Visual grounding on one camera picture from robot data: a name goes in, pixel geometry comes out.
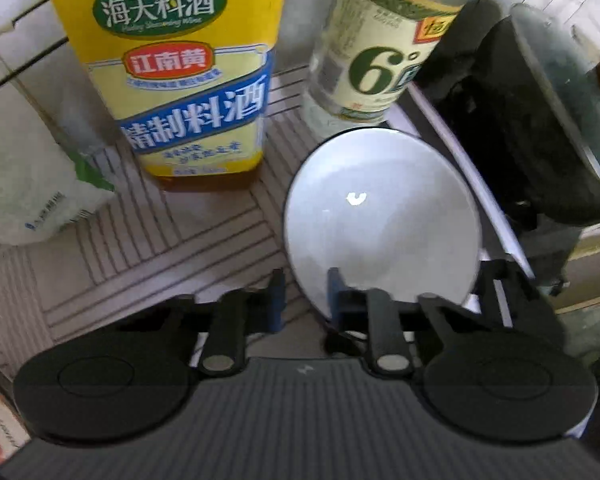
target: brown striped pattern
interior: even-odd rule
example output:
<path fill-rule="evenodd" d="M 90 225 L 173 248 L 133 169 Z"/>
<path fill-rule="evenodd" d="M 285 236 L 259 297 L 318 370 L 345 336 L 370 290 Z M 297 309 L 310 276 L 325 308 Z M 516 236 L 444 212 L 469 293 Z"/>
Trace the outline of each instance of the brown striped pattern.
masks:
<path fill-rule="evenodd" d="M 90 218 L 32 246 L 0 246 L 0 367 L 13 374 L 49 346 L 175 294 L 212 301 L 287 274 L 285 321 L 308 313 L 282 247 L 286 190 L 315 141 L 302 123 L 306 68 L 273 78 L 268 142 L 250 190 L 166 193 L 144 176 L 124 139 L 91 157 L 117 196 Z M 314 348 L 319 348 L 319 329 Z M 254 352 L 262 338 L 254 338 Z"/>

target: white plastic bag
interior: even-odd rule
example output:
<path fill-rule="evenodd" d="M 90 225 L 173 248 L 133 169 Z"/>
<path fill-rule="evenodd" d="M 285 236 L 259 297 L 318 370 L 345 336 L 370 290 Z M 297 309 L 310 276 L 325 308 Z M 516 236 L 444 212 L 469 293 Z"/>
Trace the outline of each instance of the white plastic bag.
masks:
<path fill-rule="evenodd" d="M 1 86 L 0 243 L 45 240 L 114 195 L 99 172 L 70 156 L 18 89 Z"/>

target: green oval logo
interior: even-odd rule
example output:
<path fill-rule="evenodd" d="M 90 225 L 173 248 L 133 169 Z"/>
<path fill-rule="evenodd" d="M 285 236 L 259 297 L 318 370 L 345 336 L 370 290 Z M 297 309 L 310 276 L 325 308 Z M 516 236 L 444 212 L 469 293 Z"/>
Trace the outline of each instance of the green oval logo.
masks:
<path fill-rule="evenodd" d="M 227 0 L 96 0 L 93 16 L 112 34 L 131 37 L 179 36 L 205 27 Z"/>

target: yellow plastic bottle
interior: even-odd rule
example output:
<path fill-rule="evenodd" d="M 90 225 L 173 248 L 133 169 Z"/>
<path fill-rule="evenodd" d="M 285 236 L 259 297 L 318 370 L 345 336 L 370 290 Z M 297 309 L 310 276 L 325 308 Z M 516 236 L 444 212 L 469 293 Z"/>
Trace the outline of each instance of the yellow plastic bottle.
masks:
<path fill-rule="evenodd" d="M 175 190 L 248 186 L 283 0 L 52 0 L 142 167 Z"/>

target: white vinegar bottle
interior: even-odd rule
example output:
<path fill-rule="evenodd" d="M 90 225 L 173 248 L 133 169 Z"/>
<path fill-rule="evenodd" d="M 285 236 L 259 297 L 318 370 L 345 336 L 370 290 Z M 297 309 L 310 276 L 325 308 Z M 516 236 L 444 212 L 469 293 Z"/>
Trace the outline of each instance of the white vinegar bottle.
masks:
<path fill-rule="evenodd" d="M 334 0 L 302 115 L 317 139 L 380 123 L 467 0 Z"/>

